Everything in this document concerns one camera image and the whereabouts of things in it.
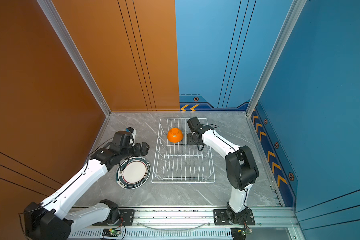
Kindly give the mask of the right small circuit board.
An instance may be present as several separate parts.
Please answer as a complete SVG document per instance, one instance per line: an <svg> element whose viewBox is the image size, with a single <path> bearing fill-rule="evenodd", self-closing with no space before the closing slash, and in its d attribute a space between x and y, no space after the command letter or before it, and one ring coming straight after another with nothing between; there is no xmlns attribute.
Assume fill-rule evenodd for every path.
<svg viewBox="0 0 360 240"><path fill-rule="evenodd" d="M233 240L246 240L247 236L253 231L249 228L231 228L231 236Z"/></svg>

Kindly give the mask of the green circuit board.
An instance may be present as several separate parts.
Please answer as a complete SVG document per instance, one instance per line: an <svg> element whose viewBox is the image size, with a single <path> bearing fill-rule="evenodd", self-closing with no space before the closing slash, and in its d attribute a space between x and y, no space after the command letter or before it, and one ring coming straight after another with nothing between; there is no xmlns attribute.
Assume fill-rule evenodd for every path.
<svg viewBox="0 0 360 240"><path fill-rule="evenodd" d="M103 229L103 238L118 238L122 233L119 229Z"/></svg>

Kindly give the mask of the green red rimmed plate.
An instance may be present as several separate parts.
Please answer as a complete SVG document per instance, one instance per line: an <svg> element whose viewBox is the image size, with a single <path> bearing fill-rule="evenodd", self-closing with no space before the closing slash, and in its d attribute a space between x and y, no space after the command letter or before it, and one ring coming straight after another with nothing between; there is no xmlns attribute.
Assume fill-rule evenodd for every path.
<svg viewBox="0 0 360 240"><path fill-rule="evenodd" d="M131 158L122 163L122 170L118 169L116 181L118 185L127 190L137 189L149 178L151 166L143 157Z"/></svg>

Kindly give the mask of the aluminium front rail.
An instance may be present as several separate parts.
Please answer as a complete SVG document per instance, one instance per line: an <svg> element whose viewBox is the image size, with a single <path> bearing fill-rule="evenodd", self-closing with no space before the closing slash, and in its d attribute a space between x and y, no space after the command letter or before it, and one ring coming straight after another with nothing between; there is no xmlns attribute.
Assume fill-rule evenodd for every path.
<svg viewBox="0 0 360 240"><path fill-rule="evenodd" d="M231 228L253 231L246 240L303 240L304 234L290 208L250 207L254 226L214 224L219 207L152 207L134 209L132 226L89 226L68 237L70 240L232 240ZM119 229L118 238L103 238L103 229Z"/></svg>

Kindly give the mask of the orange bowl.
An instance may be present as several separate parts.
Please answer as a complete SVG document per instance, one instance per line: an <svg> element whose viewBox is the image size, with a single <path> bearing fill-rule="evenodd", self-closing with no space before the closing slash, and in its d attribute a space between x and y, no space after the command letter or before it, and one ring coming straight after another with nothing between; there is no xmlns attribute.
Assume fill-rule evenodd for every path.
<svg viewBox="0 0 360 240"><path fill-rule="evenodd" d="M183 132L178 128L171 128L167 133L167 139L170 143L179 143L183 138Z"/></svg>

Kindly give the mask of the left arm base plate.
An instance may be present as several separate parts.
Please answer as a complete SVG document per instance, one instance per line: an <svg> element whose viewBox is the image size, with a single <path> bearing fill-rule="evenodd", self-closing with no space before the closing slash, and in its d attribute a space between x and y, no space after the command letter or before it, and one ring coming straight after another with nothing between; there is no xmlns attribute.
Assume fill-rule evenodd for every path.
<svg viewBox="0 0 360 240"><path fill-rule="evenodd" d="M93 226L132 226L135 217L134 209L119 209L117 217L112 220L105 220L103 222L98 222L93 224Z"/></svg>

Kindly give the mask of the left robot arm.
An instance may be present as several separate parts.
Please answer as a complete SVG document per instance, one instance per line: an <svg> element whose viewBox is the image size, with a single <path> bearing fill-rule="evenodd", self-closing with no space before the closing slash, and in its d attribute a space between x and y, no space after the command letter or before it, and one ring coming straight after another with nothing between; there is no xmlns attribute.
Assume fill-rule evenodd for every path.
<svg viewBox="0 0 360 240"><path fill-rule="evenodd" d="M86 164L60 189L39 204L30 203L19 214L20 226L27 240L66 240L71 233L96 223L117 224L121 222L118 204L101 200L98 204L72 215L70 209L77 200L113 167L122 161L146 156L150 146L137 143L136 130L127 128L117 131L111 142L97 149Z"/></svg>

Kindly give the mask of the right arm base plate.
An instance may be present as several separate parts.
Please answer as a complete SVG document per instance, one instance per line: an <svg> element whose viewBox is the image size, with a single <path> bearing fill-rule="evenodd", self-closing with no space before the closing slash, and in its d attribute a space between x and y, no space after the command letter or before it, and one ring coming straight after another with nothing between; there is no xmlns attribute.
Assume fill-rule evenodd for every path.
<svg viewBox="0 0 360 240"><path fill-rule="evenodd" d="M214 209L213 215L214 224L216 226L254 226L256 224L254 214L249 208L246 208L239 213L234 213L231 209Z"/></svg>

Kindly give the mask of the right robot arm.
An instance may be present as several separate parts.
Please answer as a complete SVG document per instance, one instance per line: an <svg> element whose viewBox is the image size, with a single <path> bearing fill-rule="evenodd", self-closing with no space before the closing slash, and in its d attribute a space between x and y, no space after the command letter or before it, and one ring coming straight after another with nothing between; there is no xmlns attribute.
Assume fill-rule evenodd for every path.
<svg viewBox="0 0 360 240"><path fill-rule="evenodd" d="M225 159L227 179L232 186L226 210L228 221L232 225L255 225L247 201L260 171L251 148L231 143L216 131L217 127L201 124L197 117L187 120L187 125L190 129L187 145L208 146Z"/></svg>

